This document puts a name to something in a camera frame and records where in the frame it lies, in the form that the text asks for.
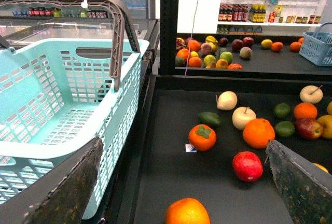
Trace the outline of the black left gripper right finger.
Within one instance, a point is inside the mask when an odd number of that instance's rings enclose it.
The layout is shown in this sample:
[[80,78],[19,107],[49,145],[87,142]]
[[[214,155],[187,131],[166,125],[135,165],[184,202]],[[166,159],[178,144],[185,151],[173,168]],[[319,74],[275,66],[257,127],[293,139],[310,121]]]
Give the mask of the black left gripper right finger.
[[276,140],[266,154],[293,223],[331,223],[331,174]]

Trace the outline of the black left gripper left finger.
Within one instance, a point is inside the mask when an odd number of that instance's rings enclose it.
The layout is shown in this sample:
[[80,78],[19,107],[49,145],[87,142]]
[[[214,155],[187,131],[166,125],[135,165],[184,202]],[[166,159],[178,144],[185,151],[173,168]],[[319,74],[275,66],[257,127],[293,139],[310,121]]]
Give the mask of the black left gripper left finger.
[[1,205],[1,223],[80,223],[96,185],[103,143],[95,137]]

